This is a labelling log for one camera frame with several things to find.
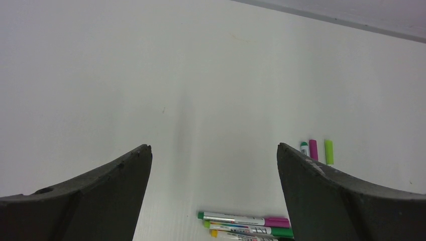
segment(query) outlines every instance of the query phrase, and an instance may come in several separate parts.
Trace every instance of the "white table surface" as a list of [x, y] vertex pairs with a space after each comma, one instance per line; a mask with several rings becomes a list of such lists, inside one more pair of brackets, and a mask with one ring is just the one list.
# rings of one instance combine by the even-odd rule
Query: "white table surface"
[[214, 240], [198, 210], [287, 216], [280, 142], [426, 192], [426, 45], [227, 0], [13, 1], [0, 24], [0, 195], [152, 145], [134, 240]]

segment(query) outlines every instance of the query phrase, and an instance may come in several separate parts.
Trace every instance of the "marker label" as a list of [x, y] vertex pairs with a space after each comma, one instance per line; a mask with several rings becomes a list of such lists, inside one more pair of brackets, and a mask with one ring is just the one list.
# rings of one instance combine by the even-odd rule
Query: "marker label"
[[255, 217], [243, 217], [243, 216], [233, 216], [220, 213], [204, 212], [205, 220], [219, 221], [219, 222], [230, 222], [238, 224], [248, 224], [248, 225], [265, 225], [264, 218], [255, 218]]
[[221, 223], [221, 222], [210, 222], [210, 229], [232, 231], [232, 232], [243, 232], [243, 233], [272, 234], [272, 229], [270, 227], [247, 226], [247, 225]]
[[278, 241], [278, 239], [275, 239], [275, 238], [256, 237], [256, 236], [231, 233], [231, 232], [219, 232], [218, 234], [219, 234], [218, 237], [224, 237], [224, 238], [240, 240], [240, 241]]

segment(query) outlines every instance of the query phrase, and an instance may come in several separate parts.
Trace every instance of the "green marker cap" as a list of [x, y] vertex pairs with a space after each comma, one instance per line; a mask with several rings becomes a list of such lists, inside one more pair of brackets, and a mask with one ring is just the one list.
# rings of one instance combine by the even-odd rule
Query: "green marker cap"
[[204, 227], [205, 228], [210, 228], [210, 221], [205, 220], [204, 221]]
[[282, 227], [271, 227], [271, 234], [277, 237], [293, 237], [293, 229]]
[[204, 219], [204, 212], [198, 212], [198, 219]]

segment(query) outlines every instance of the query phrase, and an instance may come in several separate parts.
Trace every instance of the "pink marker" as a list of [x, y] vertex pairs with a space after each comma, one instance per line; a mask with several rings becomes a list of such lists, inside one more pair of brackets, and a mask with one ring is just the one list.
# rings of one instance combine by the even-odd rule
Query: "pink marker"
[[316, 140], [309, 140], [310, 157], [318, 161], [318, 149], [316, 148]]

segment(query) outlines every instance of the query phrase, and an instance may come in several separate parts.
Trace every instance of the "standing marker cap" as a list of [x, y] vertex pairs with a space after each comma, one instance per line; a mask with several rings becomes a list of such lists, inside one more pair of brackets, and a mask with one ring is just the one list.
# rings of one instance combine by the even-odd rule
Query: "standing marker cap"
[[333, 142], [331, 140], [325, 140], [324, 146], [326, 148], [326, 163], [327, 165], [332, 165], [334, 164]]
[[316, 147], [316, 140], [309, 140], [310, 157], [318, 161], [318, 148]]

